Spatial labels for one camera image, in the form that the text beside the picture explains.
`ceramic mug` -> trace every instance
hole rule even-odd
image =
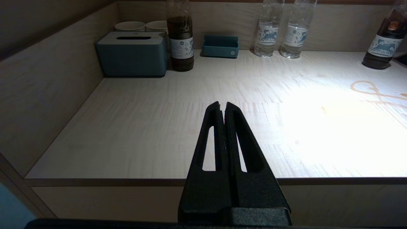
[[[148,32],[167,32],[167,21],[154,21],[146,24]]]
[[[114,30],[120,32],[146,31],[146,24],[143,22],[120,22],[114,26]]]

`blue tissue box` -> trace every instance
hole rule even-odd
[[[109,77],[162,77],[167,70],[165,32],[110,32],[96,43]]]
[[[205,35],[205,41],[202,45],[203,56],[237,58],[238,54],[238,37]]]

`wooden shelf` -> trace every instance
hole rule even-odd
[[[199,52],[188,72],[104,79],[26,178],[182,185],[214,101],[221,110],[228,101],[242,109],[276,178],[407,177],[403,66],[369,69],[361,64],[365,53],[351,52],[303,52],[299,59]],[[204,161],[209,170],[210,144],[213,139]]]
[[[121,0],[121,1],[165,1],[165,0]],[[263,0],[190,0],[191,2],[246,2],[262,3]],[[339,5],[392,5],[395,0],[319,0],[318,4]],[[294,3],[294,0],[286,0],[285,3]]]

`blue tray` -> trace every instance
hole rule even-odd
[[[238,54],[238,37],[205,35],[205,41],[202,45],[203,56],[237,58]]]

